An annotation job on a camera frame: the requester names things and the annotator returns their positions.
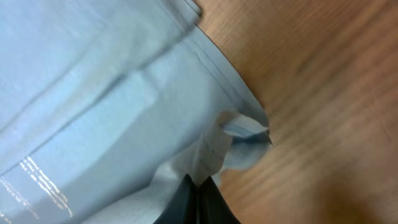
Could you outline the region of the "light blue t-shirt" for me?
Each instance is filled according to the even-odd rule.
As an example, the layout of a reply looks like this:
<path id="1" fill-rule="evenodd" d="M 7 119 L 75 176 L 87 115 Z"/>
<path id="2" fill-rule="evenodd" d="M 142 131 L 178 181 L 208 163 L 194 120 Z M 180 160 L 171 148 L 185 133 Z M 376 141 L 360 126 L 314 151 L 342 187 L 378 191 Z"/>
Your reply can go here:
<path id="1" fill-rule="evenodd" d="M 1 222 L 153 223 L 271 148 L 194 1 L 1 2 Z"/>

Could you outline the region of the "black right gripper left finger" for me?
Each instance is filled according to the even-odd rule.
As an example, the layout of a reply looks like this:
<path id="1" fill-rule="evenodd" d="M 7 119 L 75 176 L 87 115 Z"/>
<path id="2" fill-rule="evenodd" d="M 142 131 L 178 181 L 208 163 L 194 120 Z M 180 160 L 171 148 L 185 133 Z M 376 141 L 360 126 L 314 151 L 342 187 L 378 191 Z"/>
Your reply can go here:
<path id="1" fill-rule="evenodd" d="M 186 174 L 170 202 L 154 224 L 196 224 L 197 193 L 192 178 Z"/>

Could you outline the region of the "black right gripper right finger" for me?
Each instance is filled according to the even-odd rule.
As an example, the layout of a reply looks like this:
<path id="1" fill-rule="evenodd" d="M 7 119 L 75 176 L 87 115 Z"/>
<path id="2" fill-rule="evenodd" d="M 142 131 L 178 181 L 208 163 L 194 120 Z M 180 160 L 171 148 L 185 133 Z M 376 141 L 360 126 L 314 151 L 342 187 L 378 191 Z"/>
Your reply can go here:
<path id="1" fill-rule="evenodd" d="M 198 188 L 199 224 L 240 224 L 212 177 Z"/>

